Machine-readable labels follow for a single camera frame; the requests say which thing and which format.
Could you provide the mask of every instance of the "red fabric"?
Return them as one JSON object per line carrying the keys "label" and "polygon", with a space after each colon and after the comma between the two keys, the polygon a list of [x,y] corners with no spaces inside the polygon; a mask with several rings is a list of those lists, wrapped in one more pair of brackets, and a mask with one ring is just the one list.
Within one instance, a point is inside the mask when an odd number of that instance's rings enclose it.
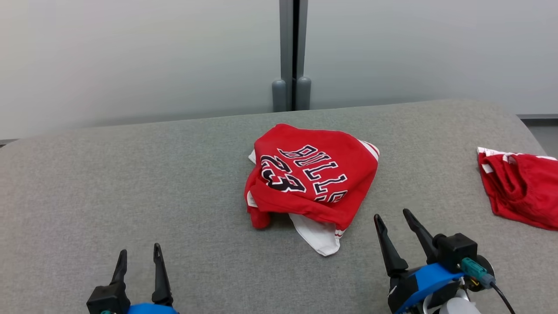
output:
{"label": "red fabric", "polygon": [[[528,154],[481,152],[478,157],[495,215],[558,230],[558,161]],[[486,165],[493,171],[487,173]]]}
{"label": "red fabric", "polygon": [[270,223],[268,213],[279,212],[332,222],[345,230],[378,167],[367,147],[378,155],[373,145],[340,131],[286,124],[269,130],[254,144],[256,166],[244,190],[244,197],[250,191],[258,206],[248,206],[252,225],[264,228]]}

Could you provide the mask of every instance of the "black cable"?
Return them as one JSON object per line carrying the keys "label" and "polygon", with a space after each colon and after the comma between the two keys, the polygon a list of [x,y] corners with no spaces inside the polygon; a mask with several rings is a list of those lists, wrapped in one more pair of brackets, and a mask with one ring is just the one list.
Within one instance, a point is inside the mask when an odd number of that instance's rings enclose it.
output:
{"label": "black cable", "polygon": [[506,299],[506,296],[504,295],[504,293],[500,290],[500,288],[498,288],[498,286],[496,285],[495,282],[491,282],[490,286],[492,288],[494,288],[494,290],[496,290],[496,292],[498,292],[498,294],[500,295],[500,298],[502,298],[502,301],[504,301],[504,303],[506,304],[506,306],[508,307],[508,310],[511,314],[516,314],[516,312],[513,310],[511,304],[509,304],[508,299]]}

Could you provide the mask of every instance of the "gray couch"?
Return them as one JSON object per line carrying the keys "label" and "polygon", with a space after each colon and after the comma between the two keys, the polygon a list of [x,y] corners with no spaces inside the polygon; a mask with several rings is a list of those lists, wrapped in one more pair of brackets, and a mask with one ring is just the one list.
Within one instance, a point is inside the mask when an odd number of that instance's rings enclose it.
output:
{"label": "gray couch", "polygon": [[[341,249],[324,258],[288,218],[252,228],[243,200],[254,141],[277,123],[348,132],[380,149],[378,173]],[[86,313],[128,250],[127,294],[149,302],[153,243],[181,313],[389,313],[373,223],[411,267],[425,256],[404,207],[431,233],[462,232],[518,313],[558,308],[558,233],[494,216],[475,148],[543,155],[514,115],[445,100],[101,127],[0,149],[0,309]],[[494,291],[482,313],[506,313]]]}

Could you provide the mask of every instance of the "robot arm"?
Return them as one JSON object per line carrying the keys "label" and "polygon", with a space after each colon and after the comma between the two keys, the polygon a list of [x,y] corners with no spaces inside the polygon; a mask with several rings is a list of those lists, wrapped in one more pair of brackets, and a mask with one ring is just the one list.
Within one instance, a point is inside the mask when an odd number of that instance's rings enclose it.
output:
{"label": "robot arm", "polygon": [[[403,215],[426,254],[426,265],[408,270],[407,261],[393,246],[382,218],[374,216],[390,278],[387,301],[391,312],[479,314],[467,291],[478,292],[495,287],[496,279],[490,263],[477,254],[477,243],[463,234],[432,237],[410,210],[404,209]],[[514,314],[507,300],[503,299]]]}
{"label": "robot arm", "polygon": [[159,243],[153,248],[153,262],[155,263],[155,291],[150,303],[130,305],[126,296],[124,275],[127,271],[128,253],[120,252],[112,280],[108,286],[95,287],[87,301],[90,314],[179,314],[172,308],[172,293],[167,276],[165,261]]}

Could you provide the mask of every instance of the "bulls jersey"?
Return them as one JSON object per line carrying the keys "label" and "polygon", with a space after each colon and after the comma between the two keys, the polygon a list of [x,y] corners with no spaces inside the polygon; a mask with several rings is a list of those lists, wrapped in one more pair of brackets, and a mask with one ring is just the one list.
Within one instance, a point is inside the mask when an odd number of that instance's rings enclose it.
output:
{"label": "bulls jersey", "polygon": [[374,145],[340,131],[275,126],[254,144],[256,166],[244,191],[252,225],[268,226],[269,212],[289,213],[314,249],[325,245],[316,250],[334,253],[368,192],[378,158]]}

